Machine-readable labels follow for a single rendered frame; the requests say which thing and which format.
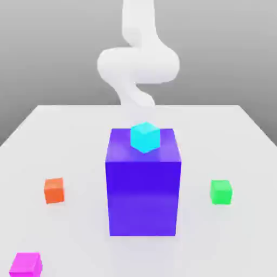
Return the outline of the small cyan cube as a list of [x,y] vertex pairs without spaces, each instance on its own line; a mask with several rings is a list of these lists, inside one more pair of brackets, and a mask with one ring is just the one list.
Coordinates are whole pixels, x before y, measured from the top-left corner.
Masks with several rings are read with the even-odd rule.
[[148,123],[132,126],[130,145],[142,153],[148,153],[161,146],[161,129]]

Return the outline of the small green cube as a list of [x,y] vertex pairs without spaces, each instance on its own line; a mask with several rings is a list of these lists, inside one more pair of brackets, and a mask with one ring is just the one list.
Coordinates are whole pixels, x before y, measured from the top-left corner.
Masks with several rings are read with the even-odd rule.
[[233,190],[228,180],[211,180],[210,198],[214,205],[231,204]]

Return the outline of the small orange cube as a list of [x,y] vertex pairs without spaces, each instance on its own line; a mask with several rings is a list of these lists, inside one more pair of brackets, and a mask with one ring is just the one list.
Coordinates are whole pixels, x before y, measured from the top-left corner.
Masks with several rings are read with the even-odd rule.
[[64,201],[63,178],[46,179],[44,195],[47,204]]

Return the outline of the small magenta cube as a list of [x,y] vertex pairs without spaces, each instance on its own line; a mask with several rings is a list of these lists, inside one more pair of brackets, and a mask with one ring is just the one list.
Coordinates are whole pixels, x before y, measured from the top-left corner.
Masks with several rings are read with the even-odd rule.
[[17,253],[9,275],[10,277],[40,277],[42,269],[40,253]]

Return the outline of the large purple box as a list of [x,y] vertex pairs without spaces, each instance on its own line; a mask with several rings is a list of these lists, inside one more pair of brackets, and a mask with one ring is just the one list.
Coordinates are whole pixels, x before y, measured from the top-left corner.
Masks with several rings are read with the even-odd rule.
[[181,156],[175,133],[161,129],[161,146],[141,153],[130,130],[113,128],[105,158],[111,236],[174,236]]

